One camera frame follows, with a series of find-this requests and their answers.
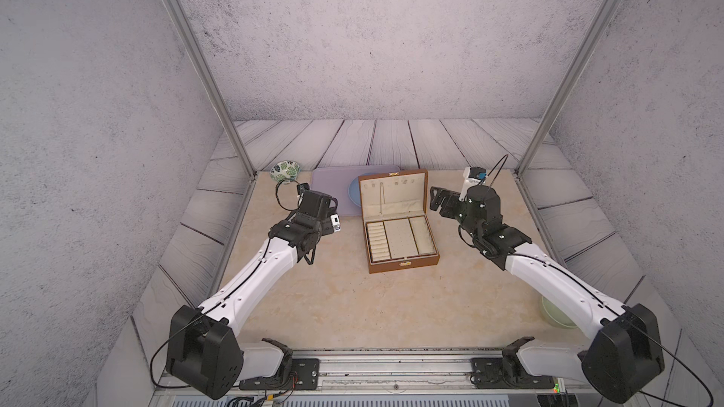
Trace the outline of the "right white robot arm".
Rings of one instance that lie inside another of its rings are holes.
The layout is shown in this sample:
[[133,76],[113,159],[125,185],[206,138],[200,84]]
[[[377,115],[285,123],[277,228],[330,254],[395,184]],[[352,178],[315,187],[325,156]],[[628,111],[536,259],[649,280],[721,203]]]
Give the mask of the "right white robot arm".
[[462,193],[433,187],[430,208],[456,220],[471,248],[551,301],[588,339],[581,348],[520,339],[512,359],[526,373],[587,382],[603,398],[625,403],[664,371],[665,358],[674,353],[661,342],[654,312],[592,288],[505,224],[492,187],[469,185]]

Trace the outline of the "brown wooden jewelry box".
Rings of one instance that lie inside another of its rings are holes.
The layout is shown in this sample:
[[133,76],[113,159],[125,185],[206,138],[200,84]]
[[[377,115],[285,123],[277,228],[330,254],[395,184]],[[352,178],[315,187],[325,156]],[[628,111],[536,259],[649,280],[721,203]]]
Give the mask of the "brown wooden jewelry box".
[[435,266],[440,254],[427,212],[428,171],[359,177],[369,273]]

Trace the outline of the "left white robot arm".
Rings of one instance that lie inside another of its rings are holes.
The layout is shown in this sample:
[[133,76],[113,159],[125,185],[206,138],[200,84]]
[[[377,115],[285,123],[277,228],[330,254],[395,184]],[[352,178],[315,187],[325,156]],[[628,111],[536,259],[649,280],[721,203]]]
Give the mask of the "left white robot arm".
[[209,399],[224,397],[236,384],[281,389],[291,382],[292,350],[273,339],[241,345],[238,336],[261,300],[300,261],[313,264],[325,236],[341,222],[337,199],[297,187],[298,202],[271,227],[259,251],[225,286],[196,307],[181,306],[161,345],[165,369]]

